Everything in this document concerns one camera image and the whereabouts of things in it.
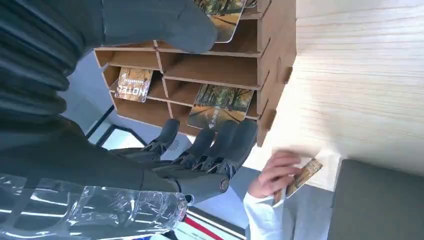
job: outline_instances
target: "cardboard organizer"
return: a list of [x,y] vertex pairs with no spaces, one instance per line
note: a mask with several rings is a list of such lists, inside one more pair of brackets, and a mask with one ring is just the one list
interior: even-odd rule
[[[258,0],[241,16],[229,43],[189,54],[162,41],[95,49],[104,81],[119,116],[163,127],[178,119],[179,131],[196,136],[187,118],[202,84],[255,90],[246,114],[257,121],[262,146],[296,58],[296,0]],[[151,80],[146,102],[115,98],[121,67],[162,72]]]

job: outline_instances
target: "gray wall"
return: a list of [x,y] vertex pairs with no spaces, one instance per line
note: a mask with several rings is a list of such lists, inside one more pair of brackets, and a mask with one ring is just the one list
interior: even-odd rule
[[343,161],[328,239],[424,239],[424,178]]

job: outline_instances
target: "tree image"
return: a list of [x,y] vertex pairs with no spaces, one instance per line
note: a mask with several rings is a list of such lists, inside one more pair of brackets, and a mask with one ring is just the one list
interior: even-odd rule
[[226,120],[241,122],[245,119],[253,91],[249,89],[203,84],[187,124],[197,128],[218,131]]
[[231,40],[246,0],[194,0],[218,29],[217,42]]

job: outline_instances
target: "human hand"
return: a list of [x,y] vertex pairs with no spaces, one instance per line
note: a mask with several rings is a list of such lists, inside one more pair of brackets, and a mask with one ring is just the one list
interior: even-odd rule
[[266,198],[286,188],[301,172],[292,167],[301,162],[299,155],[290,151],[277,151],[266,163],[260,175],[250,184],[247,192],[258,199]]

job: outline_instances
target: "wooden surface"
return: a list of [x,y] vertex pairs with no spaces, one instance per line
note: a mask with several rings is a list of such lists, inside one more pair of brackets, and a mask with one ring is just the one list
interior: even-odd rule
[[258,12],[265,12],[270,6],[270,2],[272,2],[272,0],[258,0],[256,7]]
[[252,120],[258,120],[258,113],[256,112],[256,109],[258,107],[258,101],[257,101],[258,94],[256,91],[253,93],[252,100],[250,101],[249,108],[246,112],[246,118],[252,119]]
[[158,71],[153,72],[147,98],[158,101],[166,101],[167,99],[164,84],[162,83],[162,74]]
[[291,67],[295,61],[296,32],[291,28],[290,26],[283,28],[285,31],[282,31],[279,36],[275,38],[277,41],[272,41],[272,44],[267,48],[264,56],[259,60],[259,69],[263,71],[263,73],[264,70],[266,70],[267,75],[265,75],[264,84],[257,94],[258,114],[262,114],[264,111],[268,99],[276,88],[276,84],[287,79],[283,74],[287,72],[287,68]]
[[156,52],[149,51],[115,51],[109,66],[160,70]]
[[170,79],[166,79],[165,82],[170,101],[193,107],[200,87],[202,86],[201,83]]
[[172,117],[178,119],[180,122],[179,132],[190,136],[197,136],[200,129],[187,125],[187,119],[192,108],[174,103],[170,103],[169,106]]
[[263,17],[258,20],[257,42],[260,50],[270,42],[270,39],[278,34],[284,24],[291,24],[287,20],[289,13],[296,8],[296,0],[273,0],[266,8]]
[[296,12],[293,11],[296,9],[295,3],[295,0],[287,1],[286,4],[290,6],[289,9],[291,11],[284,11],[284,15],[281,16],[283,24],[280,25],[280,30],[270,38],[269,44],[263,52],[263,56],[257,61],[257,78],[260,85],[266,84],[265,80],[268,74],[275,74],[276,69],[274,69],[274,72],[270,71],[277,64],[278,58],[283,59],[285,53],[291,51],[293,48],[292,43],[296,40]]
[[170,118],[168,104],[164,101],[147,99],[146,102],[138,102],[112,98],[116,113],[121,117],[159,127],[163,127]]
[[257,60],[247,57],[185,54],[165,72],[165,79],[259,89]]
[[[204,55],[233,56],[258,58],[261,53],[258,51],[258,21],[240,21],[234,37],[229,43],[216,43],[212,49],[202,53]],[[158,42],[157,50],[164,53],[183,53],[183,51],[172,47],[166,42]]]
[[259,12],[257,7],[245,8],[241,20],[253,20],[262,18],[264,12]]
[[[283,90],[286,87],[286,82],[289,80],[293,65],[293,61],[296,57],[296,49],[294,48],[295,42],[291,43],[292,47],[289,48],[290,51],[285,52],[282,55],[282,59],[277,61],[277,64],[273,66],[271,69],[271,73],[267,79],[273,83],[272,88],[268,91],[268,99],[264,104],[263,111],[259,120],[257,121],[258,131],[257,131],[257,145],[262,146],[264,144],[264,140],[267,137],[268,132],[270,131],[274,121],[278,121],[276,119],[277,107],[280,101],[280,97],[283,93]],[[258,99],[263,97],[263,94],[260,94],[262,91],[258,91]],[[260,106],[262,103],[258,100],[257,109],[262,109]]]
[[159,68],[161,73],[168,71],[170,67],[176,64],[177,60],[180,59],[181,54],[173,52],[156,52],[156,58],[159,63]]
[[114,56],[113,51],[94,51],[99,67],[106,65]]
[[96,51],[155,51],[155,45],[153,41],[145,43],[135,43],[121,46],[104,46],[96,48]]
[[107,68],[101,73],[103,75],[104,83],[108,88],[111,88],[111,86],[118,81],[120,72],[121,67],[119,66],[107,66]]
[[[264,147],[424,175],[424,1],[298,0],[297,58]],[[332,190],[338,161],[310,184]]]

